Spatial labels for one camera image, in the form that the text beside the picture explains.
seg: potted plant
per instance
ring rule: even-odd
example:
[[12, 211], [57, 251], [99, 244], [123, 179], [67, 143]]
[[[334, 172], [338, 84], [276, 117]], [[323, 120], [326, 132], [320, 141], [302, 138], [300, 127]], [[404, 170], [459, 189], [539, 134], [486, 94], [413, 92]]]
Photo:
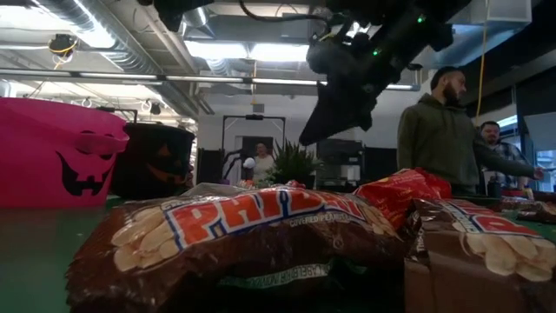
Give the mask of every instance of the potted plant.
[[276, 143], [275, 166], [268, 170], [267, 183], [287, 183], [295, 180], [303, 183], [307, 189], [313, 189], [314, 175], [319, 161], [314, 158], [314, 152], [307, 151], [298, 143], [286, 141], [281, 147]]

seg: black jack-o-lantern bucket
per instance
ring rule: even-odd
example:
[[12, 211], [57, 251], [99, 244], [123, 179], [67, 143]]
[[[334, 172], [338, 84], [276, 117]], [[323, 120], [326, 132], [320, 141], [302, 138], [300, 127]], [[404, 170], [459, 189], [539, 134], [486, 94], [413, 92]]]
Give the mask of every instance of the black jack-o-lantern bucket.
[[174, 196], [186, 190], [195, 135], [160, 124], [128, 123], [125, 152], [118, 155], [111, 191], [125, 199]]

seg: pink bucket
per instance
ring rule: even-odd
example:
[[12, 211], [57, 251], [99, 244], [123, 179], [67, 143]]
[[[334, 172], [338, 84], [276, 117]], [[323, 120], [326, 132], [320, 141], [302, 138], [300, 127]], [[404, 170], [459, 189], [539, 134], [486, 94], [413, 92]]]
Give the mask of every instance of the pink bucket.
[[100, 110], [0, 98], [0, 208], [104, 205], [124, 125]]

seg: person in background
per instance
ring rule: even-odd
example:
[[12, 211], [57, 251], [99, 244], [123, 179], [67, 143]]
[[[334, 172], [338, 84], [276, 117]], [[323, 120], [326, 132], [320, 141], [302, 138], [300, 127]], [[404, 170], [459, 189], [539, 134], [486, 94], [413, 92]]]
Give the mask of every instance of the person in background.
[[542, 179], [542, 169], [506, 160], [488, 147], [460, 104], [466, 92], [466, 78], [460, 70], [439, 69], [431, 79], [431, 91], [401, 114], [400, 170], [422, 168], [450, 182], [456, 195], [477, 192], [477, 161], [508, 175]]
[[267, 177], [267, 170], [275, 165], [275, 160], [268, 154], [268, 148], [264, 143], [256, 145], [257, 156], [255, 156], [255, 167], [253, 168], [253, 182], [258, 183]]
[[[483, 136], [486, 143], [488, 143], [488, 147], [498, 153], [501, 157], [506, 160], [529, 164], [516, 146], [510, 143], [502, 143], [500, 141], [500, 125], [498, 125], [495, 121], [484, 122], [480, 126], [480, 134]], [[506, 175], [498, 171], [494, 173], [494, 177], [496, 177], [496, 181], [500, 183], [503, 188], [523, 189], [529, 181], [527, 177]]]

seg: black machine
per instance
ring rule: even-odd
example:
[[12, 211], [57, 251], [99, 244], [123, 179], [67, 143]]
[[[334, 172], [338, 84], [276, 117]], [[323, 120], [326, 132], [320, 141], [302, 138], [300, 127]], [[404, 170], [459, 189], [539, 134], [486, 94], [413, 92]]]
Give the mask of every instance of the black machine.
[[[178, 31], [182, 13], [213, 3], [213, 0], [138, 0], [154, 4], [161, 21], [169, 30]], [[330, 18], [316, 15], [258, 17], [239, 1], [247, 16], [262, 22], [301, 19], [321, 20], [326, 24], [321, 34], [310, 40], [307, 61], [311, 70], [327, 75], [327, 83], [318, 83], [318, 101], [299, 141], [316, 143], [353, 127], [368, 130], [373, 120], [371, 110], [376, 97], [428, 45], [445, 49], [453, 42], [452, 26], [446, 22], [471, 0], [327, 0]], [[380, 25], [372, 36], [358, 33], [346, 36], [354, 22], [362, 27]], [[342, 25], [338, 33], [331, 28]]]

